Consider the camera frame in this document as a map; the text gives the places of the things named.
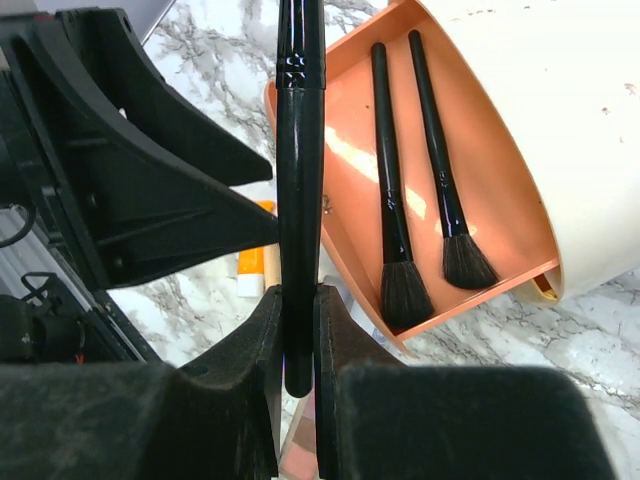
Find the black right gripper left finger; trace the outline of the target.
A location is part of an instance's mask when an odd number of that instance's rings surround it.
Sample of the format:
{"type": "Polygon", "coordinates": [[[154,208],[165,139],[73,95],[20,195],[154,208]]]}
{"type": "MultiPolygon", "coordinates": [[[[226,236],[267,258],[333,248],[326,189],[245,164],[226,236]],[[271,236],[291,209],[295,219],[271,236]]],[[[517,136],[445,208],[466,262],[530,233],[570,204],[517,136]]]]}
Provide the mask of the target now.
{"type": "Polygon", "coordinates": [[[281,293],[181,368],[5,366],[5,479],[270,479],[278,473],[281,293]]]}

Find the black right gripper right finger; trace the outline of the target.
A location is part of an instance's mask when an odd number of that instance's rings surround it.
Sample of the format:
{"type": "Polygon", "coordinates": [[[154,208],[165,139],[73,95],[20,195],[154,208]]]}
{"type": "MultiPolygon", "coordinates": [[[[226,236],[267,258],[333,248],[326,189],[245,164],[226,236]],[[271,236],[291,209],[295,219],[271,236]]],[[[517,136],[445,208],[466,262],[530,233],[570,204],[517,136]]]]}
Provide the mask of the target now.
{"type": "Polygon", "coordinates": [[[314,300],[316,451],[324,479],[611,479],[588,405],[540,367],[408,366],[314,300]]]}

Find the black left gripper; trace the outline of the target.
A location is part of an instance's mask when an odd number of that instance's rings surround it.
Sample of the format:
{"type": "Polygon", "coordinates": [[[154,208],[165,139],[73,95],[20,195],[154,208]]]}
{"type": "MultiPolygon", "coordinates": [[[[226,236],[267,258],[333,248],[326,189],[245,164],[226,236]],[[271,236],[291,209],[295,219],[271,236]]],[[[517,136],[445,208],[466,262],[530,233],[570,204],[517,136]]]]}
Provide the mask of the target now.
{"type": "Polygon", "coordinates": [[[1,361],[156,362],[95,289],[274,243],[276,218],[129,122],[55,14],[3,16],[1,48],[1,361]]]}

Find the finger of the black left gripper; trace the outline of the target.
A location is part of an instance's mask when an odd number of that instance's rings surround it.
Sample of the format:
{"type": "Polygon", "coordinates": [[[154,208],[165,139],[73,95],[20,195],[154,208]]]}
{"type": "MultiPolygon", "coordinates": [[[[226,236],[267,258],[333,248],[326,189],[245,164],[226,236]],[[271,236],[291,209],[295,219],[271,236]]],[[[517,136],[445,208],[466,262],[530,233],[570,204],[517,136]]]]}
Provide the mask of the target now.
{"type": "Polygon", "coordinates": [[[59,10],[55,17],[101,91],[151,140],[229,187],[273,178],[269,161],[165,81],[123,9],[59,10]]]}

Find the angled black makeup brush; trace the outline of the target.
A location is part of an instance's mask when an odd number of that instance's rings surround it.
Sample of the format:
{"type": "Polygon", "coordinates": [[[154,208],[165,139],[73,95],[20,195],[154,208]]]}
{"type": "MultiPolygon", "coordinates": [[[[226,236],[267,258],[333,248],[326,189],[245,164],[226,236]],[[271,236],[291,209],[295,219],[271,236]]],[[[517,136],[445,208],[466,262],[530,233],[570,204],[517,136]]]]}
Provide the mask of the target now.
{"type": "Polygon", "coordinates": [[[324,4],[280,6],[275,86],[276,177],[285,387],[312,388],[313,311],[322,216],[326,45],[324,4]]]}

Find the yellow drawer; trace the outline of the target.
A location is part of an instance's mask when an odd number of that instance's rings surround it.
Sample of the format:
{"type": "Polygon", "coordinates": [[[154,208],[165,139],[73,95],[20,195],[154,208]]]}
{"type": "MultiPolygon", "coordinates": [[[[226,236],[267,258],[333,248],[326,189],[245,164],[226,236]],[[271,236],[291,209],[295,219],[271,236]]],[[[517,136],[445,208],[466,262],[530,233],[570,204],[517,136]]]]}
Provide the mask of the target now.
{"type": "Polygon", "coordinates": [[[558,295],[545,274],[540,274],[531,280],[534,300],[538,303],[556,303],[558,295]]]}

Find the cream round drawer organizer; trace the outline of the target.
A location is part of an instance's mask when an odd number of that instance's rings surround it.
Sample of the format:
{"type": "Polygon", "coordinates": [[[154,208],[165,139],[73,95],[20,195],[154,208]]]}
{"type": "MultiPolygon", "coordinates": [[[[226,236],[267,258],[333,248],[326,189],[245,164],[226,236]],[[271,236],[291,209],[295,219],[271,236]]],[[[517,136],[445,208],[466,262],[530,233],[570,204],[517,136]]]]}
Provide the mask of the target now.
{"type": "Polygon", "coordinates": [[[515,141],[559,253],[559,299],[639,264],[639,5],[428,1],[515,141]]]}

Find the rose gold eyeshadow palette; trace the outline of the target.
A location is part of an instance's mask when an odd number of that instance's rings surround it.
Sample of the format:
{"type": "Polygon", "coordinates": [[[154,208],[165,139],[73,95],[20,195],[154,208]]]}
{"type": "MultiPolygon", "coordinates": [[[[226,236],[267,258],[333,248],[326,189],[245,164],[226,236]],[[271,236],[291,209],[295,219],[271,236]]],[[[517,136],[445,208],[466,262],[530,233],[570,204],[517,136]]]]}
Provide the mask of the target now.
{"type": "Polygon", "coordinates": [[[314,391],[301,399],[285,398],[281,437],[279,478],[319,479],[314,391]]]}

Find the orange sunscreen tube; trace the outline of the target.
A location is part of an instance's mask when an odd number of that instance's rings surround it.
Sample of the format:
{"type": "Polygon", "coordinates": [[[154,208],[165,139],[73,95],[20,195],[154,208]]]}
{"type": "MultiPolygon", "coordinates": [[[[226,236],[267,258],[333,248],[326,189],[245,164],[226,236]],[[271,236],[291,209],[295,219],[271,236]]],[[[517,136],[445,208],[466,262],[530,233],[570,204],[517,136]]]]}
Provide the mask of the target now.
{"type": "Polygon", "coordinates": [[[267,290],[264,282],[263,247],[241,251],[237,258],[237,294],[257,298],[267,290]]]}

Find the gold cream tube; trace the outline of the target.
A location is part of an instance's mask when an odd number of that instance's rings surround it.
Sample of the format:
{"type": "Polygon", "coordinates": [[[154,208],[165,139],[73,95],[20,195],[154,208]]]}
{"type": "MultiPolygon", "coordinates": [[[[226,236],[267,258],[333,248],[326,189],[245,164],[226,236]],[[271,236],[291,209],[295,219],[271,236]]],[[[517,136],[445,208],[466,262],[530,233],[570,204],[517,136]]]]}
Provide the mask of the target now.
{"type": "Polygon", "coordinates": [[[278,244],[263,247],[265,289],[281,283],[281,261],[278,244]]]}

